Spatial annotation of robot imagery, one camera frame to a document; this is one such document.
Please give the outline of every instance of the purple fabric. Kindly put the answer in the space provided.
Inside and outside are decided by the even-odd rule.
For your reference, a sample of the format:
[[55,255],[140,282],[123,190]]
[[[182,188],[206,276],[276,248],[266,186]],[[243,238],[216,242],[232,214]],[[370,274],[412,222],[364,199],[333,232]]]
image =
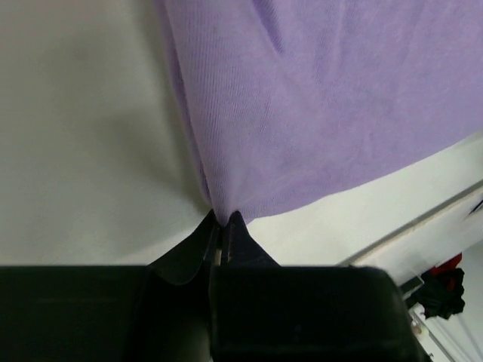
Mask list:
[[293,210],[482,128],[480,0],[158,5],[200,183],[221,222],[234,210]]

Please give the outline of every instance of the ribbed fabric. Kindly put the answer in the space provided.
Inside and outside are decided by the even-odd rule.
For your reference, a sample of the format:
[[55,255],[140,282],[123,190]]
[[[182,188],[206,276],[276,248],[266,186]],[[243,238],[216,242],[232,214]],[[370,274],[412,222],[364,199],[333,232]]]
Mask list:
[[480,0],[157,2],[221,222],[301,207],[482,128]]

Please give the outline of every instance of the garment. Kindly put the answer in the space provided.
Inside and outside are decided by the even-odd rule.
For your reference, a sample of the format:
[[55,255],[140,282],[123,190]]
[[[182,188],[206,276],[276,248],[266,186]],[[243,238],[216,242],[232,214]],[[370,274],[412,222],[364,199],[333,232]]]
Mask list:
[[157,0],[217,218],[293,210],[481,129],[479,0]]

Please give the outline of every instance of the purple cloth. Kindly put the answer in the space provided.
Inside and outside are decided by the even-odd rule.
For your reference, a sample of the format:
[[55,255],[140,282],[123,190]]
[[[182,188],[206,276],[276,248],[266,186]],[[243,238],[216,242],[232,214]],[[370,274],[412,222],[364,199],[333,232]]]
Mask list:
[[158,5],[200,183],[221,222],[234,210],[293,210],[481,129],[480,0]]

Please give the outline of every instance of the pile of clothes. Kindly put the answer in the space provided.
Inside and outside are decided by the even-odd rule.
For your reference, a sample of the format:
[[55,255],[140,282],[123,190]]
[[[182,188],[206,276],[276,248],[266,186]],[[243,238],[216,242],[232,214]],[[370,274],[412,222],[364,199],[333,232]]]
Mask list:
[[462,299],[465,273],[457,267],[461,259],[462,255],[459,254],[421,275],[424,285],[406,299],[407,306],[411,308],[420,303],[424,307],[426,318],[449,319],[451,315],[461,313],[465,306]]

